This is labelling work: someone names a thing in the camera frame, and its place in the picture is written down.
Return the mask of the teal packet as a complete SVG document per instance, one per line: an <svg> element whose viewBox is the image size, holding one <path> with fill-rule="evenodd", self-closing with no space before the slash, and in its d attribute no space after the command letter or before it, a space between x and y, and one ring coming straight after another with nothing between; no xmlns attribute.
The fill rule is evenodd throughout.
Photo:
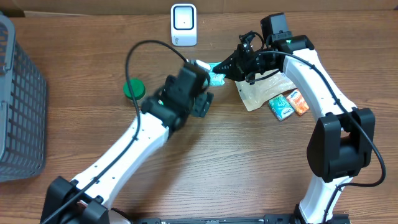
<svg viewBox="0 0 398 224"><path fill-rule="evenodd" d="M215 73L213 71L213 69L219 64L220 64L219 62L209 63L209 66L210 66L209 76L210 76L210 85L211 86L222 86L225 84L225 81L224 81L225 74Z"/></svg>

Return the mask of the beige paper pouch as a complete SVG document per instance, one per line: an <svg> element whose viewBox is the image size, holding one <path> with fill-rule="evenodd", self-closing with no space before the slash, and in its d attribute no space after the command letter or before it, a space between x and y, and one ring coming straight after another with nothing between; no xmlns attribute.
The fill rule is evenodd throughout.
<svg viewBox="0 0 398 224"><path fill-rule="evenodd" d="M248 111L256 110L271 98L296 88L294 83L281 72L255 82L253 85L246 81L235 82L235 84Z"/></svg>

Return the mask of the teal tissue pack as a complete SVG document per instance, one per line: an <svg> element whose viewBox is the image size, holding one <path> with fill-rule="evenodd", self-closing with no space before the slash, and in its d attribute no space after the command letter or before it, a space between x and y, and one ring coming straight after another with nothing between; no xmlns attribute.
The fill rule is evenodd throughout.
<svg viewBox="0 0 398 224"><path fill-rule="evenodd" d="M293 107L282 94L270 99L269 107L279 121L283 121L295 112Z"/></svg>

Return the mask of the orange tissue pack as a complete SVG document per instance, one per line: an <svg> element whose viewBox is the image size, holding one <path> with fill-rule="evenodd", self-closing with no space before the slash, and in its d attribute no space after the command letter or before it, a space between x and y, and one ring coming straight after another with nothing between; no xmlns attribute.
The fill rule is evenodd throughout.
<svg viewBox="0 0 398 224"><path fill-rule="evenodd" d="M289 95L287 95L286 100L300 116L309 110L307 102L304 100L304 97L298 89L295 89Z"/></svg>

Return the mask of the green lid jar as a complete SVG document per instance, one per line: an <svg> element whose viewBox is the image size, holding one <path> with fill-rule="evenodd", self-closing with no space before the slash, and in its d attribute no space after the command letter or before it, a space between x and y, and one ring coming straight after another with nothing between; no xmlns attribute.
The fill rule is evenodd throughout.
<svg viewBox="0 0 398 224"><path fill-rule="evenodd" d="M134 97L136 101L139 101L144 98L146 95L146 87L144 85L144 82L140 79L130 79L129 82L126 82L123 86L123 92L126 98L129 100L133 100L132 94L129 90L129 85L131 85Z"/></svg>

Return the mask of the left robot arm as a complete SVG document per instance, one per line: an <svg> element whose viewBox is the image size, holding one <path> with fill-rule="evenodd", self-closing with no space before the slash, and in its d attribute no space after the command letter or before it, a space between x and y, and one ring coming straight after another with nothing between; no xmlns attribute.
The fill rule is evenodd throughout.
<svg viewBox="0 0 398 224"><path fill-rule="evenodd" d="M142 102L126 132L89 168L71 181L57 177L48 187L41 223L130 223L113 208L120 190L142 165L183 127L189 116L204 117L213 94L209 64L185 63L177 77Z"/></svg>

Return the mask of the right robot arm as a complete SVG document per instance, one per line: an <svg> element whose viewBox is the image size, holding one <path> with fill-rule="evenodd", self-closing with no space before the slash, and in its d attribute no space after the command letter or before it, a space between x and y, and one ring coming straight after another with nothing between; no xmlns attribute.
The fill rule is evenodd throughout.
<svg viewBox="0 0 398 224"><path fill-rule="evenodd" d="M258 82L256 74L279 70L301 92L316 121L307 146L313 172L307 193L290 217L291 223L344 223L333 216L342 190L354 185L353 177L369 165L375 117L359 109L334 84L306 35L289 31L283 12L261 20L262 47L253 50L255 32L240 35L236 50L213 68L237 82Z"/></svg>

